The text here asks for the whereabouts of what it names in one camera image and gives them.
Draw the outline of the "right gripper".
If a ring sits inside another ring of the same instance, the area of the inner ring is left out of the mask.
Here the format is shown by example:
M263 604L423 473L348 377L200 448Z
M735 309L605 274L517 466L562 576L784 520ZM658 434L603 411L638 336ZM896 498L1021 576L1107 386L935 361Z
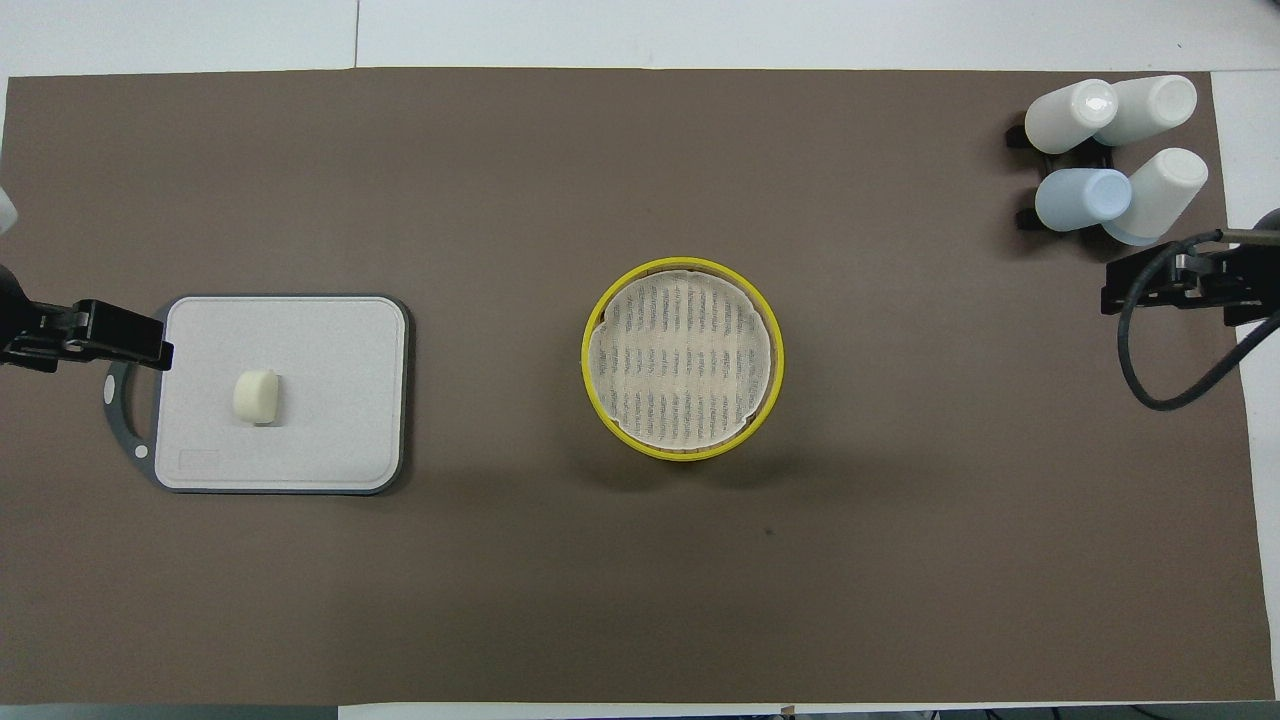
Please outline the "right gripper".
M1221 307L1222 323L1239 327L1265 320L1279 310L1279 247L1243 243L1238 247L1199 254L1196 250L1172 259L1161 252L1134 252L1106 264L1100 291L1100 313L1115 316L1134 283L1151 266L1149 278L1138 291L1134 307L1174 306L1181 301L1183 278L1189 282L1180 309Z

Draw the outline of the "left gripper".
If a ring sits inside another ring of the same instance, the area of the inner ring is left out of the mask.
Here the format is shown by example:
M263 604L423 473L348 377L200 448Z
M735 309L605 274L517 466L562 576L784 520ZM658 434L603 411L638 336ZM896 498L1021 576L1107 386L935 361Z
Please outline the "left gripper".
M156 372L172 369L174 346L164 341L164 324L96 299L76 304L77 318L45 318L35 324L3 318L1 364L24 369L58 369L59 363L104 360L145 366ZM76 331L74 352L67 341Z

